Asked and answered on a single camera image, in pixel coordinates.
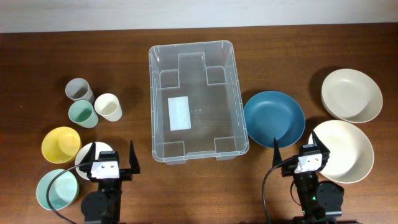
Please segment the cream large bowl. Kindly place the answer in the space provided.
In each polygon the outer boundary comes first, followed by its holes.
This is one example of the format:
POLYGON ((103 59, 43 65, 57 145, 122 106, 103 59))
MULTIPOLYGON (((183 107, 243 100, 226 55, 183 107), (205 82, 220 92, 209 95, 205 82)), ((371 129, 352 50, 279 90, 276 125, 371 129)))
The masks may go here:
POLYGON ((330 150, 330 158, 321 175, 341 184, 353 184, 371 172, 373 146, 358 127, 346 121, 329 120, 313 130, 330 150))

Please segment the beige large bowl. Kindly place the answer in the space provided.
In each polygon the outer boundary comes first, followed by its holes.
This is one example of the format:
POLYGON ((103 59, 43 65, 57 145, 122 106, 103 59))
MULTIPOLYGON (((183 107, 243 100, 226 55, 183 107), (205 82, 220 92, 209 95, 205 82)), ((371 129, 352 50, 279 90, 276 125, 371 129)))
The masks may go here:
POLYGON ((322 103, 333 117, 350 123, 366 123, 379 115, 383 97, 376 82, 363 72, 343 68, 323 81, 322 103))

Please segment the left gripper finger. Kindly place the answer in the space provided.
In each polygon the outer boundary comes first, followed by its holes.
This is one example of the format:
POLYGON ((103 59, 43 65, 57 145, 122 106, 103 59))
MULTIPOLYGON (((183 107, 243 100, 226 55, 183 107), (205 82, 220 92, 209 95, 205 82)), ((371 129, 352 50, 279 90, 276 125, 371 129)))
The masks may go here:
POLYGON ((137 156, 136 156, 136 153, 134 150, 133 141, 130 141, 129 163, 131 166, 132 174, 140 174, 141 173, 141 168, 140 168, 139 161, 137 159, 137 156))
POLYGON ((95 154, 96 154, 96 143, 93 142, 86 153, 86 155, 83 158, 83 163, 90 163, 95 160, 95 154))

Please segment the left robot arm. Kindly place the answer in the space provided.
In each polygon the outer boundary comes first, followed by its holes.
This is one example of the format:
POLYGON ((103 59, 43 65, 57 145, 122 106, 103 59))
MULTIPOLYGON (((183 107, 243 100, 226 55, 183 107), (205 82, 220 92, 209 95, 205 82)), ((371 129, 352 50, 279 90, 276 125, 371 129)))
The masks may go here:
POLYGON ((122 183, 131 181, 141 168, 136 157, 133 142, 130 142, 129 164, 127 169, 119 167, 119 154, 116 151, 102 151, 95 157, 96 144, 79 163, 79 170, 86 173, 98 189, 86 195, 81 203, 85 223, 119 223, 121 209, 122 183))

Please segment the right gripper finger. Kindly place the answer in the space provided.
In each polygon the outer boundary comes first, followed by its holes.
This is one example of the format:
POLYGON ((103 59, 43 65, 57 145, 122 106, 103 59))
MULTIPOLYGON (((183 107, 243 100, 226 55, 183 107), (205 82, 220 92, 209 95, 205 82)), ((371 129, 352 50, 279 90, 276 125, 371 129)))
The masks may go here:
POLYGON ((322 154, 330 153, 330 150, 321 142, 321 140, 319 139, 319 137, 317 136, 315 131, 312 131, 312 140, 313 140, 313 143, 317 145, 317 147, 319 148, 319 151, 322 154))
POLYGON ((280 154, 279 145, 276 138, 273 139, 273 146, 274 146, 274 155, 272 160, 272 166, 275 167, 282 163, 282 157, 280 154))

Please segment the dark blue plate bowl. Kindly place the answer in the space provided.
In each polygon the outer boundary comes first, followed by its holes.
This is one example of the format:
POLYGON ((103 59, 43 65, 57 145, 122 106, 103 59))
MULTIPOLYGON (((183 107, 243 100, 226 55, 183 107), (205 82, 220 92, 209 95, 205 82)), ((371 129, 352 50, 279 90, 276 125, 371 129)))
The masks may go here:
POLYGON ((252 96, 244 106, 248 135, 253 141, 272 147, 295 144, 305 131, 306 119, 301 106, 280 91, 263 91, 252 96))

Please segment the cream plastic cup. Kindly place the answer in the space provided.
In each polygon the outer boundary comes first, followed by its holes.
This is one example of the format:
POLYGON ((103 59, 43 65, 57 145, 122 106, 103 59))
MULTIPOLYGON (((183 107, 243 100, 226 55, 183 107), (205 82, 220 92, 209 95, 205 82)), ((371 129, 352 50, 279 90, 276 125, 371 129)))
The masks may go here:
POLYGON ((118 98, 111 93, 104 93, 97 97, 94 109, 100 116, 110 122, 120 120, 123 115, 118 98))

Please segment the mint green plastic cup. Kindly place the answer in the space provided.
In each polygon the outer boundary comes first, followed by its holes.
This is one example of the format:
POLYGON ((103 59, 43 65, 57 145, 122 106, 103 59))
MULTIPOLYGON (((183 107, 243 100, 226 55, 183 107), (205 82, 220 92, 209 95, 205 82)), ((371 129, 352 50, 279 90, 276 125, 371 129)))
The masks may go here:
POLYGON ((69 107, 68 117, 72 122, 84 128, 94 128, 98 124, 98 115, 92 104, 86 100, 74 102, 69 107))

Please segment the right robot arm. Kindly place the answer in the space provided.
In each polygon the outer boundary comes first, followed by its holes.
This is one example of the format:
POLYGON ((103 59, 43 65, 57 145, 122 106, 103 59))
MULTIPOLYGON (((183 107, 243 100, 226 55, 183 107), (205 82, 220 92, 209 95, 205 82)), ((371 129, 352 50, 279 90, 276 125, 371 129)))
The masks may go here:
POLYGON ((330 150, 314 132, 312 141, 301 146, 297 155, 283 161, 274 140, 272 165, 281 168, 282 177, 293 177, 303 213, 293 218, 294 223, 336 223, 342 215, 344 188, 329 180, 319 181, 317 173, 326 167, 330 150))

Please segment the grey plastic cup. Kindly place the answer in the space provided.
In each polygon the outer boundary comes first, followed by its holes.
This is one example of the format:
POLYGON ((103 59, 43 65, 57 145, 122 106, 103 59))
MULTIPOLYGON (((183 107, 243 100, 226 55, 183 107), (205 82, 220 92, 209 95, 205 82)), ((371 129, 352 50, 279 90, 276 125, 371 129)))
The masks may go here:
POLYGON ((83 78, 70 80, 65 87, 65 94, 73 101, 86 100, 91 104, 95 101, 95 96, 89 83, 83 78))

